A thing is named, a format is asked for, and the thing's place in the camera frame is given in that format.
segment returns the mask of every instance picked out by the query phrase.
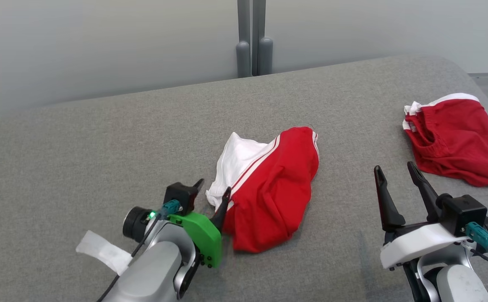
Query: white wall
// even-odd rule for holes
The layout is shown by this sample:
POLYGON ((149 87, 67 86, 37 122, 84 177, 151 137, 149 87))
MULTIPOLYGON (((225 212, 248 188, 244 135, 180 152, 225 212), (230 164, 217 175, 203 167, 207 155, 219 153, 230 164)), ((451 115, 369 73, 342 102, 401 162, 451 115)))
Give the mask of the white wall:
POLYGON ((266 0, 273 72, 403 53, 488 73, 488 0, 266 0))
POLYGON ((236 1, 0 0, 0 114, 235 78, 236 1))

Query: folded red garment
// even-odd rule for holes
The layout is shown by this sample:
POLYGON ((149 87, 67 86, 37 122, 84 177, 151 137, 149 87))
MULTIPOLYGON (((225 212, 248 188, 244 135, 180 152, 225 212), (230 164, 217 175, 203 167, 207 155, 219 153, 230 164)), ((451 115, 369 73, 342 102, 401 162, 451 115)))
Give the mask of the folded red garment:
POLYGON ((259 253, 298 229, 318 169, 316 139, 307 127, 286 130, 269 144, 231 135, 206 195, 217 210, 232 187, 223 231, 232 235, 235 250, 259 253))
POLYGON ((402 126, 420 170, 488 185, 488 115, 470 94, 405 106, 402 126))

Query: red garment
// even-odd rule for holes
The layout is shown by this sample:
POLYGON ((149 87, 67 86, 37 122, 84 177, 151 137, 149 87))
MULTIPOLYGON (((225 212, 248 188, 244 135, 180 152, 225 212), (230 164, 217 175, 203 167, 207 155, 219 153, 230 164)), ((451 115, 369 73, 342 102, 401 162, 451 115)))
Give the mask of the red garment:
POLYGON ((488 185, 488 115, 470 94, 404 107, 403 128, 420 170, 488 185))
POLYGON ((234 205, 227 210, 223 231, 233 236, 235 250, 259 253, 289 240, 303 219, 311 199, 311 180, 318 169, 317 135, 307 127, 291 128, 268 145, 233 135, 240 145, 231 143, 232 139, 225 145, 219 160, 230 165, 223 168, 218 162, 217 179, 207 198, 211 202, 213 195, 222 191, 224 175, 220 174, 238 171, 231 185, 234 205), (249 153, 256 145, 261 149, 249 153), (228 151, 231 148, 240 149, 240 155, 228 151), (234 169, 246 160, 245 167, 234 169))

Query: gray table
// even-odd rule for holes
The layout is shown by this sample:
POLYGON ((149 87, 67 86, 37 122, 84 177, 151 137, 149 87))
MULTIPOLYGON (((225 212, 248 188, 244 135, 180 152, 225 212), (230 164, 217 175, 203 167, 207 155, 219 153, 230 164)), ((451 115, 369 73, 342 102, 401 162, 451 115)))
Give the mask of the gray table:
MULTIPOLYGON (((75 253, 90 229, 129 252, 134 205, 165 187, 215 177, 231 132, 261 142, 292 126, 319 135, 320 167, 298 232, 267 252, 201 267, 185 301, 411 301, 401 270, 382 269, 373 167, 408 223, 426 214, 405 168, 403 105, 453 92, 488 99, 459 67, 418 55, 183 86, 43 107, 0 119, 0 301, 94 301, 113 272, 75 253)), ((427 175, 438 193, 488 187, 427 175)), ((196 201, 211 213, 204 193, 196 201)), ((474 260, 488 287, 488 264, 474 260)))

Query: green plastic bracket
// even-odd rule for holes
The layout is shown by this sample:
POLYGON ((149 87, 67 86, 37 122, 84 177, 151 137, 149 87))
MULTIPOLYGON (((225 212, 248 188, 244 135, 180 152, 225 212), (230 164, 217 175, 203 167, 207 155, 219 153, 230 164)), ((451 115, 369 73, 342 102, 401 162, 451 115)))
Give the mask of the green plastic bracket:
POLYGON ((169 221, 184 227, 204 256, 203 262, 217 268, 221 263, 221 234, 212 222, 202 214, 190 212, 186 216, 169 215, 169 221))

